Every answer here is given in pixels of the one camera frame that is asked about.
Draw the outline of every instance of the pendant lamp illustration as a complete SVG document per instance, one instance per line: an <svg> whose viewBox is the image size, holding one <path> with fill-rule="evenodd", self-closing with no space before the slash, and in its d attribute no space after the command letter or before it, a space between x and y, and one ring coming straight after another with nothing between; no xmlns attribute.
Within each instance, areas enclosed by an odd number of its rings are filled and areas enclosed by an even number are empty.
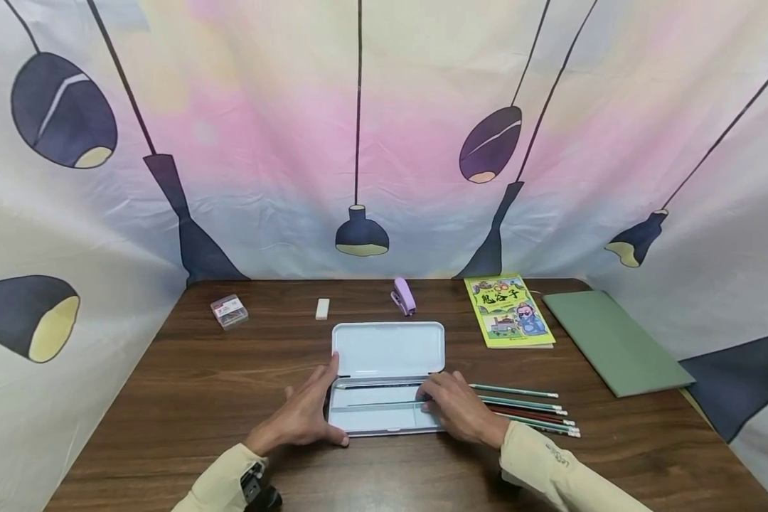
<svg viewBox="0 0 768 512"><path fill-rule="evenodd" d="M52 360L68 341L79 296L66 281L24 275L0 281L0 344L35 363Z"/></svg>
<svg viewBox="0 0 768 512"><path fill-rule="evenodd" d="M558 83L560 82L560 77L563 76L563 72L566 71L566 66L569 63L569 58L572 56L572 50L575 49L577 39L580 37L580 33L583 32L583 27L587 21L589 21L589 16L591 16L591 13L594 11L595 5L597 5L597 0L594 0L593 4L591 4L587 15L583 18L583 22L580 23L580 27L577 29L577 33L575 33L575 37L572 39L572 44L569 46L569 49L566 52L566 56L563 59L563 64L560 66L558 75L555 77L555 82L552 83L549 96L546 97L543 108L540 110L540 116L538 117L537 123L535 124L533 135L531 135L529 139L529 145L526 147L526 155L523 157L521 169L518 172L518 176L515 177L515 181L508 184L506 190L503 191L503 199L501 199L501 203L498 204L498 210L495 212L495 216L492 218L492 224L490 226L489 233L487 233L487 236L482 242L481 247L478 247L475 254L472 255L469 263L466 264L464 269L456 274L453 279L463 279L466 277L475 277L479 275L499 275L503 271L501 224L503 223L503 219L506 217L509 206L512 206L512 203L515 201L515 198L518 197L518 193L523 187L524 182L521 181L521 176L523 175L523 170L526 167L526 162L529 161L529 154L531 153L531 150L533 150L535 139L537 138L538 131L540 130L540 124L542 123L544 115L546 114L546 109L549 108L549 104L552 101L552 96L555 95L555 88L557 88Z"/></svg>
<svg viewBox="0 0 768 512"><path fill-rule="evenodd" d="M714 144L709 147L709 149L703 155L703 158L697 162L695 168L691 169L691 172L686 176L685 179L683 179L683 181L680 183L680 186L674 189L674 192L671 193L671 195L668 197L668 200L663 203L663 206L661 206L659 210L656 210L651 215L649 215L648 219L637 223L637 225L628 228L628 230L622 231L620 234L618 234L618 236L612 238L612 240L606 244L605 249L607 251L611 251L617 254L617 257L620 258L620 262L623 265L626 265L628 268L636 269L639 267L639 265L643 264L646 255L649 253L649 248L654 243L654 240L660 236L660 233L663 232L661 225L666 217L668 217L668 205L671 203L671 200L673 200L677 193L680 192L682 187L684 187L685 184L689 182L693 174L695 174L697 170L703 165L703 162L706 161L714 149L717 149L717 146L719 146L720 142L723 141L725 135L728 135L731 129L734 128L740 119L742 119L747 110L751 108L754 102L757 101L757 98L760 97L762 92L766 90L766 87L768 87L768 78L765 80L759 90L754 93L754 96L751 97L749 102L745 104L745 107L741 109L740 113L737 114L733 120L731 120L731 123L728 124L722 134L720 134L717 140L714 141Z"/></svg>
<svg viewBox="0 0 768 512"><path fill-rule="evenodd" d="M350 207L350 220L336 231L336 249L345 254L368 257L390 249L390 237L377 222L367 218L367 209L358 203L358 149L361 145L361 76L362 76L362 0L358 0L358 88L356 92L356 192Z"/></svg>
<svg viewBox="0 0 768 512"><path fill-rule="evenodd" d="M509 103L508 107L492 112L481 120L466 136L464 146L461 146L461 152L458 156L459 168L464 178L472 183L486 183L495 179L506 167L515 152L515 147L518 146L523 113L520 108L515 107L515 101L518 99L518 92L521 90L523 78L529 69L529 63L533 59L535 45L537 45L540 29L546 18L546 11L549 10L550 1L546 0L546 4L543 6L543 14L540 15L540 22L533 39L533 47L529 50L529 58L526 59L518 87L515 88L512 103Z"/></svg>
<svg viewBox="0 0 768 512"><path fill-rule="evenodd" d="M188 281L186 281L186 284L193 284L197 281L210 279L248 279L235 268L235 265L223 252L222 248L213 241L213 238L211 238L208 233L206 233L205 230L192 219L188 207L188 199L186 199L185 190L179 179L179 172L176 162L174 161L174 156L156 151L156 147L151 139L151 134L146 127L145 119L143 119L137 104L137 99L133 95L131 85L127 80L123 66L120 63L119 55L114 49L114 43L111 41L108 30L105 28L105 23L102 21L102 17L100 17L97 4L95 4L94 0L86 1L94 16L94 21L97 22L97 27L100 29L100 33L105 42L105 47L108 48L111 60L114 61L114 68L123 84L127 98L129 98L131 108L137 118L137 123L148 144L148 149L151 150L151 154L145 156L142 160L145 161L148 171L151 172L151 175L154 177L154 180L156 180L159 188L162 189L162 193L165 195L165 198L168 199L168 204L179 219L179 251L181 253L181 263L183 263L185 270L188 270Z"/></svg>
<svg viewBox="0 0 768 512"><path fill-rule="evenodd" d="M14 78L11 117L38 155L72 169L101 166L117 146L114 112L97 84L69 60L43 52L10 0L34 47Z"/></svg>
<svg viewBox="0 0 768 512"><path fill-rule="evenodd" d="M689 393L725 442L768 405L768 336L680 364L697 379Z"/></svg>

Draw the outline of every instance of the wrist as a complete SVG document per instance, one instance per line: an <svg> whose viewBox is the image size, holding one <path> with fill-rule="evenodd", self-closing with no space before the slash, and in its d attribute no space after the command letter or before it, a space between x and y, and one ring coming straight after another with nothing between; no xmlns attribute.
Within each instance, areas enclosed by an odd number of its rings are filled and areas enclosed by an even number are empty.
<svg viewBox="0 0 768 512"><path fill-rule="evenodd" d="M264 422L251 430L242 443L259 457L267 457L274 448L284 444L278 435L278 429Z"/></svg>
<svg viewBox="0 0 768 512"><path fill-rule="evenodd" d="M501 449L507 430L509 430L508 418L490 414L481 430L481 443L492 449Z"/></svg>

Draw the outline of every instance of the book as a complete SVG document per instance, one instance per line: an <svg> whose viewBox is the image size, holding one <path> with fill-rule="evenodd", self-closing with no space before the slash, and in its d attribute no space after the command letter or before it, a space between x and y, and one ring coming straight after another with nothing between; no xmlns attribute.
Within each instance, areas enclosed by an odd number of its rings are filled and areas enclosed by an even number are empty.
<svg viewBox="0 0 768 512"><path fill-rule="evenodd" d="M466 278L466 292L489 348L551 348L546 320L520 275Z"/></svg>
<svg viewBox="0 0 768 512"><path fill-rule="evenodd" d="M695 378L606 292L543 297L615 397L684 388Z"/></svg>

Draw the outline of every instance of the clear plastic box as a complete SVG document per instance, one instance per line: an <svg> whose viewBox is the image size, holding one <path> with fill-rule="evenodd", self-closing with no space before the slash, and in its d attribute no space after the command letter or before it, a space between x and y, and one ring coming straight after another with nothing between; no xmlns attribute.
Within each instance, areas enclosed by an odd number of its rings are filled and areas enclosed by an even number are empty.
<svg viewBox="0 0 768 512"><path fill-rule="evenodd" d="M235 295L228 295L226 298L212 302L210 308L224 330L233 329L247 320L247 309Z"/></svg>

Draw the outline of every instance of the fabric backdrop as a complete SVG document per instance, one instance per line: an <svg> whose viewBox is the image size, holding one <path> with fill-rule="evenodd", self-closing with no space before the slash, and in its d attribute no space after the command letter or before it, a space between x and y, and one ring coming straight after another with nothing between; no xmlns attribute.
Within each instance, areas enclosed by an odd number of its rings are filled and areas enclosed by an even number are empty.
<svg viewBox="0 0 768 512"><path fill-rule="evenodd" d="M0 0L0 511L187 282L502 271L609 291L768 489L768 0Z"/></svg>

